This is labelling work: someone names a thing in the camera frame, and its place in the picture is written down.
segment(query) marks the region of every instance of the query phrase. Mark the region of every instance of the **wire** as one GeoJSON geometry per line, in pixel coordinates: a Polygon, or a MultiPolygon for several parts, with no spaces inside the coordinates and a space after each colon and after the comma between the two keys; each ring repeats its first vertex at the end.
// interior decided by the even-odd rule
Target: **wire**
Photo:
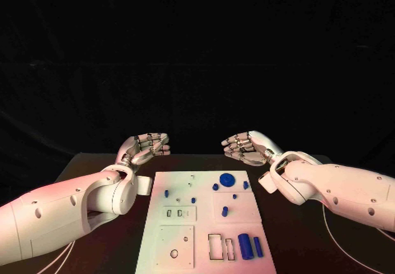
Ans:
{"type": "Polygon", "coordinates": [[[75,243],[75,241],[73,241],[72,243],[68,244],[68,246],[66,246],[65,250],[62,251],[62,253],[59,254],[58,258],[56,258],[56,259],[52,261],[52,263],[42,269],[42,271],[37,272],[37,274],[42,274],[42,273],[47,270],[47,268],[58,262],[58,259],[62,257],[62,255],[65,254],[68,248],[71,247],[71,245],[73,245],[73,243],[75,243]]]}
{"type": "Polygon", "coordinates": [[[395,238],[389,236],[379,228],[376,229],[392,241],[395,241],[395,238]]]}
{"type": "MultiPolygon", "coordinates": [[[[327,218],[324,216],[324,205],[323,205],[323,220],[324,220],[324,225],[327,226],[327,218]]],[[[349,254],[347,252],[342,249],[342,246],[339,246],[339,243],[336,242],[334,238],[333,238],[333,235],[331,235],[331,232],[330,232],[330,229],[329,229],[329,226],[327,226],[327,232],[329,232],[329,235],[333,239],[333,242],[334,244],[337,245],[337,247],[340,248],[340,250],[343,251],[343,253],[350,257],[352,260],[355,260],[363,267],[366,267],[369,270],[375,271],[376,273],[379,274],[383,274],[382,272],[379,272],[378,270],[372,269],[370,267],[367,267],[360,261],[357,261],[349,254]]]]}
{"type": "Polygon", "coordinates": [[[62,264],[60,264],[60,266],[59,266],[59,268],[58,268],[55,274],[58,274],[58,272],[59,272],[59,270],[60,270],[60,268],[62,268],[62,266],[63,266],[63,264],[65,264],[65,262],[66,262],[68,255],[66,255],[65,259],[63,259],[63,262],[62,262],[62,264]]]}

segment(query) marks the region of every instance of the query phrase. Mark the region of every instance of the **robotic hand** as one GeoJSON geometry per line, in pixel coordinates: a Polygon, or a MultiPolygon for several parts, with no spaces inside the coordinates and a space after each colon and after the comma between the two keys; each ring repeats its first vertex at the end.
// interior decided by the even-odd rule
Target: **robotic hand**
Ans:
{"type": "Polygon", "coordinates": [[[154,156],[170,154],[167,142],[161,133],[130,137],[101,172],[43,186],[0,207],[0,265],[59,249],[127,214],[153,183],[135,172],[154,156]]]}
{"type": "Polygon", "coordinates": [[[321,164],[303,152],[282,152],[258,131],[233,135],[222,145],[228,157],[252,166],[269,163],[259,184],[278,189],[297,205],[317,200],[337,215],[395,232],[395,179],[372,171],[321,164]]]}

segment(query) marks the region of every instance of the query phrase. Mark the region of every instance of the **table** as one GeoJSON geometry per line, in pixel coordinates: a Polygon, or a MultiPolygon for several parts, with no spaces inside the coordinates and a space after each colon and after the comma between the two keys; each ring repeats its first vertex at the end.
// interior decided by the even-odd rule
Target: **table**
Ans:
{"type": "MultiPolygon", "coordinates": [[[[324,156],[314,155],[314,157],[323,163],[330,162],[324,156]]],[[[56,181],[99,172],[114,163],[114,159],[114,154],[78,154],[56,181]]],[[[156,157],[141,166],[137,174],[154,178],[157,171],[245,170],[256,198],[277,273],[373,273],[350,260],[334,245],[324,227],[321,204],[308,200],[297,206],[278,191],[272,194],[267,193],[258,178],[268,168],[268,165],[248,166],[225,155],[179,154],[156,157]]],[[[148,203],[150,196],[137,195],[130,212],[76,240],[59,274],[134,273],[148,203]]],[[[330,212],[329,215],[330,218],[337,217],[330,212]]],[[[365,248],[362,243],[353,243],[353,245],[365,248]]],[[[36,274],[62,250],[63,248],[1,266],[0,273],[36,274]]],[[[55,273],[60,263],[62,259],[45,273],[55,273]]]]}

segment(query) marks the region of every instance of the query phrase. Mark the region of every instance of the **blue disc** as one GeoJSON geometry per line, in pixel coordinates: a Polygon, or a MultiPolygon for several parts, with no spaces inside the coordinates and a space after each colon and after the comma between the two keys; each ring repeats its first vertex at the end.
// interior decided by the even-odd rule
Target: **blue disc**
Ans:
{"type": "Polygon", "coordinates": [[[231,187],[235,184],[235,177],[229,173],[219,176],[219,182],[223,187],[231,187]]]}

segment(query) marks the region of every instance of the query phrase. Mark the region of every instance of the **blue knob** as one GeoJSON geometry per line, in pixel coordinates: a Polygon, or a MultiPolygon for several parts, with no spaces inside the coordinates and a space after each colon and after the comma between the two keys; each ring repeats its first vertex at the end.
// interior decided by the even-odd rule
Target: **blue knob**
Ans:
{"type": "Polygon", "coordinates": [[[222,216],[223,216],[223,217],[228,216],[228,207],[223,207],[223,209],[222,209],[222,216]]]}
{"type": "Polygon", "coordinates": [[[223,187],[231,187],[235,184],[235,177],[229,173],[219,176],[219,182],[223,187]]]}

